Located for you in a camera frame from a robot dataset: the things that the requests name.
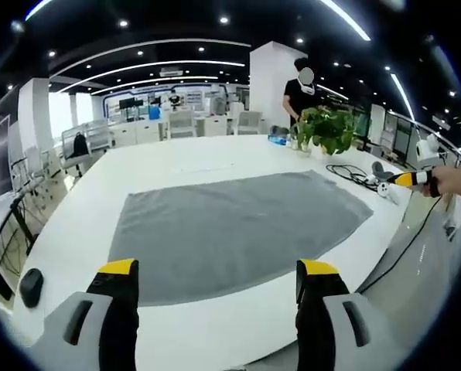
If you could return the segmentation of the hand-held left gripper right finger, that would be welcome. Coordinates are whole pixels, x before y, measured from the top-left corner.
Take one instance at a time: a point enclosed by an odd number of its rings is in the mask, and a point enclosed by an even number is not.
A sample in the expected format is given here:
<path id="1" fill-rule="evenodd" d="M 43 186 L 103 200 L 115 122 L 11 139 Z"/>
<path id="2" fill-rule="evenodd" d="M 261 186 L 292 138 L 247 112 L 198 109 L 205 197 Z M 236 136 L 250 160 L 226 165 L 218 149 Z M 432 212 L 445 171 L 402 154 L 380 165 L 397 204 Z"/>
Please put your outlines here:
<path id="1" fill-rule="evenodd" d="M 394 370 L 403 349 L 384 314 L 350 293 L 338 270 L 317 260 L 296 263 L 298 370 Z"/>

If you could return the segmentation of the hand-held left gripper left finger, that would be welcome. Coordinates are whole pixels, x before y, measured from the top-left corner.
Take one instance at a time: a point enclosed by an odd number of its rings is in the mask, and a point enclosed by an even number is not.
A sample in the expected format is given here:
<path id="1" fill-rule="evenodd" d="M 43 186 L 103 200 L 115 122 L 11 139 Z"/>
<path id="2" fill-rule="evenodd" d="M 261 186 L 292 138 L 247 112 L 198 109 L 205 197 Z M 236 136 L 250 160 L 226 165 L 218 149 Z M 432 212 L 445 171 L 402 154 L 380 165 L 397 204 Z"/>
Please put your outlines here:
<path id="1" fill-rule="evenodd" d="M 40 370 L 135 370 L 139 263 L 107 263 L 85 292 L 75 292 L 44 320 L 31 347 Z"/>

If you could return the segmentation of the person's right hand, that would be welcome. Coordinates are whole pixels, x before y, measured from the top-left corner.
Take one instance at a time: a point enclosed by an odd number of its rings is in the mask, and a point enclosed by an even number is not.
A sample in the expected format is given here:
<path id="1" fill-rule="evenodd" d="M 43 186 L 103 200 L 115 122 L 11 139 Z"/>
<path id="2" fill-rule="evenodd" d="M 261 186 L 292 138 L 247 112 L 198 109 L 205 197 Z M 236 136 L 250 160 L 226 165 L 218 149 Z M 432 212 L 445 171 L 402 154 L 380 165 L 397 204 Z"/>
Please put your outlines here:
<path id="1" fill-rule="evenodd" d="M 437 189 L 440 194 L 457 194 L 461 196 L 461 169 L 441 165 L 432 170 L 437 179 Z"/>

